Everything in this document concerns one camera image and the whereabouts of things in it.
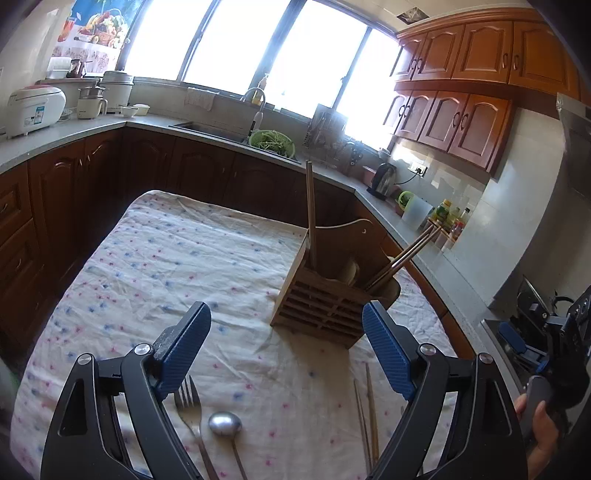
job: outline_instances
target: cabinet door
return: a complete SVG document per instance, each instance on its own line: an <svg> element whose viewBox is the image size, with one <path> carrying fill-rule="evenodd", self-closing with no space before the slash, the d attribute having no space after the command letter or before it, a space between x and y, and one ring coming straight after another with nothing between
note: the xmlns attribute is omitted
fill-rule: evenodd
<svg viewBox="0 0 591 480"><path fill-rule="evenodd" d="M234 155L225 148L178 138L167 190L202 202L221 204Z"/></svg>
<svg viewBox="0 0 591 480"><path fill-rule="evenodd" d="M0 175L0 245L31 218L27 164Z"/></svg>
<svg viewBox="0 0 591 480"><path fill-rule="evenodd" d="M175 137L149 130L124 131L122 191L125 207L150 190L164 190Z"/></svg>
<svg viewBox="0 0 591 480"><path fill-rule="evenodd" d="M404 107L406 107L411 94L411 90L401 90L394 92L394 100L392 100L392 105L390 105L390 110L388 110L388 114L384 120L384 125L391 128L391 133L394 133L398 128L400 119L404 114Z"/></svg>
<svg viewBox="0 0 591 480"><path fill-rule="evenodd" d="M545 23L515 22L509 83L579 98L577 70Z"/></svg>
<svg viewBox="0 0 591 480"><path fill-rule="evenodd" d="M429 115L429 111L433 105L433 100L435 100L436 93L421 90L415 90L413 92L408 100L408 104L404 108L396 135L410 140L418 140L427 115Z"/></svg>
<svg viewBox="0 0 591 480"><path fill-rule="evenodd" d="M293 193L294 180L288 168L237 153L222 204L279 220Z"/></svg>
<svg viewBox="0 0 591 480"><path fill-rule="evenodd" d="M462 119L467 93L437 92L419 142L447 151Z"/></svg>
<svg viewBox="0 0 591 480"><path fill-rule="evenodd" d="M350 192L325 181L314 179L316 225L340 225L342 223L343 213L352 198L353 195ZM308 228L307 205L306 176L298 174L280 220L285 223Z"/></svg>
<svg viewBox="0 0 591 480"><path fill-rule="evenodd" d="M508 108L507 100L470 95L449 153L488 168L502 136Z"/></svg>
<svg viewBox="0 0 591 480"><path fill-rule="evenodd" d="M121 214L118 195L121 165L121 130L87 137L85 165L88 200L83 203L86 238L90 251L104 240Z"/></svg>
<svg viewBox="0 0 591 480"><path fill-rule="evenodd" d="M84 141L56 148L29 161L31 200L41 252L61 293L82 266Z"/></svg>
<svg viewBox="0 0 591 480"><path fill-rule="evenodd" d="M512 48L513 22L468 24L452 78L507 83Z"/></svg>
<svg viewBox="0 0 591 480"><path fill-rule="evenodd" d="M392 67L391 77L396 80L410 80L417 68L418 55L423 46L426 34L408 37L400 40L398 54Z"/></svg>
<svg viewBox="0 0 591 480"><path fill-rule="evenodd" d="M413 80L450 79L460 50L464 25L427 33Z"/></svg>

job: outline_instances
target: power cord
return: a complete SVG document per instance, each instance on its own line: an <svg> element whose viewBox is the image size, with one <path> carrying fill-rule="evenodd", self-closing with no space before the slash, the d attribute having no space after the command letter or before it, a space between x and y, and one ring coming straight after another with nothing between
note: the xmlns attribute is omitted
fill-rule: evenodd
<svg viewBox="0 0 591 480"><path fill-rule="evenodd" d="M418 170L414 173L414 175L412 177L410 177L407 181L404 181L402 183L393 183L392 185L404 185L405 183L408 183L409 181L411 181L414 177L416 177L418 175Z"/></svg>

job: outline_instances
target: power outlet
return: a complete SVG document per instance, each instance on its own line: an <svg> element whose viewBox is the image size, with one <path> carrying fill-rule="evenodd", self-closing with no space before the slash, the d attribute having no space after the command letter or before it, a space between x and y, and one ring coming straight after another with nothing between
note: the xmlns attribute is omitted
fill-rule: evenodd
<svg viewBox="0 0 591 480"><path fill-rule="evenodd" d="M413 163L408 169L413 173L417 173L419 177L424 177L427 173L427 166L420 163Z"/></svg>

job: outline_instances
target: drawer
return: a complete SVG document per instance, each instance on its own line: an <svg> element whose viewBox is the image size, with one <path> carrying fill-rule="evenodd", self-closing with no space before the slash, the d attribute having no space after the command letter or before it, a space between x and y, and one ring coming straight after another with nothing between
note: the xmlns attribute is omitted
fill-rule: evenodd
<svg viewBox="0 0 591 480"><path fill-rule="evenodd" d="M3 305L14 302L42 266L31 219L0 246L0 302Z"/></svg>
<svg viewBox="0 0 591 480"><path fill-rule="evenodd" d="M27 163L0 175L0 245L31 219Z"/></svg>
<svg viewBox="0 0 591 480"><path fill-rule="evenodd" d="M11 344L10 350L26 353L31 349L49 317L53 301L44 268L29 282L19 284L10 305L0 306L0 328Z"/></svg>

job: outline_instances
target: electric kettle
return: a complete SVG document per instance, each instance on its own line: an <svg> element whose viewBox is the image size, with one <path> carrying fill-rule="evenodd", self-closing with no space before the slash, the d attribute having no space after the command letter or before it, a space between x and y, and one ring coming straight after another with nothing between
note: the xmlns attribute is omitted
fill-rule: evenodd
<svg viewBox="0 0 591 480"><path fill-rule="evenodd" d="M394 175L396 175L396 167L390 163L382 163L374 175L371 186L368 187L368 192L374 197L385 200Z"/></svg>

